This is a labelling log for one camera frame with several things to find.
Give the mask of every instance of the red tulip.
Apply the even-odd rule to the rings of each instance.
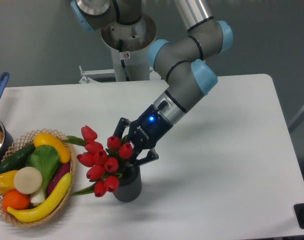
[[[85,141],[94,141],[98,138],[98,134],[93,131],[89,126],[81,127],[81,134]]]
[[[107,147],[117,151],[121,147],[121,140],[117,136],[110,136],[107,139]]]
[[[133,147],[129,142],[123,144],[120,150],[118,151],[118,155],[120,156],[120,158],[123,159],[128,159],[129,157],[131,157],[132,153],[133,153]]]
[[[104,186],[104,182],[102,180],[96,182],[94,185],[94,195],[96,197],[102,197],[104,194],[106,194],[107,190]]]
[[[114,173],[119,168],[118,160],[115,157],[109,157],[104,163],[104,168],[109,173]]]
[[[101,149],[94,154],[93,159],[96,165],[103,165],[108,160],[108,154],[105,150]]]
[[[116,176],[108,176],[104,181],[105,190],[114,193],[119,186],[119,179]]]
[[[76,156],[77,160],[84,166],[86,167],[92,167],[94,165],[94,159],[93,159],[93,154],[92,153],[83,153],[83,154],[78,154]]]
[[[95,181],[95,180],[98,180],[99,178],[101,178],[102,175],[104,174],[104,172],[105,172],[105,169],[103,166],[94,165],[93,167],[90,168],[89,171],[87,171],[86,178]]]
[[[95,154],[99,150],[103,149],[103,145],[101,143],[92,140],[87,141],[84,147],[91,154]]]

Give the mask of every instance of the woven basket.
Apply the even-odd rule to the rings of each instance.
[[[19,139],[17,139],[16,142],[12,143],[12,146],[10,146],[8,148],[8,151],[5,153],[5,156],[3,157],[2,161],[7,159],[11,154],[13,154],[17,150],[21,149],[22,147],[24,147],[28,144],[32,144],[34,137],[38,133],[41,133],[41,132],[52,134],[60,140],[67,138],[67,136],[64,135],[63,133],[61,133],[57,130],[52,130],[52,129],[42,129],[42,130],[36,130],[36,131],[29,132],[25,136],[21,136]],[[12,225],[21,227],[21,228],[34,227],[34,226],[37,226],[37,225],[40,225],[40,224],[43,224],[43,223],[49,221],[63,208],[63,206],[67,202],[68,197],[70,196],[72,185],[73,185],[75,174],[76,174],[76,167],[77,167],[76,150],[75,150],[73,144],[70,144],[70,143],[64,143],[64,144],[65,144],[65,146],[67,146],[67,148],[70,152],[70,155],[71,155],[70,172],[71,172],[71,176],[72,176],[72,182],[71,182],[71,185],[70,185],[69,189],[67,190],[64,198],[62,199],[60,204],[56,207],[56,209],[54,209],[54,211],[51,212],[50,215],[46,216],[45,218],[43,218],[39,221],[34,221],[34,222],[30,222],[30,223],[21,222],[21,221],[17,220],[13,215],[8,214],[3,210],[3,208],[2,208],[3,195],[0,193],[0,218],[2,220],[4,220],[6,223],[11,223]]]

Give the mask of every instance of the tulip bouquet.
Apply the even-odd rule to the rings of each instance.
[[[72,196],[94,193],[96,197],[102,197],[106,192],[114,193],[119,187],[119,179],[127,170],[127,161],[133,154],[131,143],[127,141],[127,136],[119,139],[113,135],[107,139],[107,148],[104,149],[96,141],[98,134],[89,126],[82,127],[81,134],[83,138],[67,136],[65,142],[84,146],[86,152],[76,158],[90,168],[86,178],[93,184],[72,193]]]

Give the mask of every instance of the cucumber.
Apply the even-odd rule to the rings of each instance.
[[[14,152],[0,164],[0,174],[12,170],[19,170],[25,167],[28,156],[34,152],[36,147],[34,144],[29,144]]]

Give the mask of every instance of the toy banana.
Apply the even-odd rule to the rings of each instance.
[[[16,219],[24,223],[32,223],[41,220],[48,216],[59,205],[67,193],[71,182],[72,176],[71,173],[68,172],[60,179],[47,199],[39,206],[27,210],[15,210],[8,206],[7,211],[16,217]]]

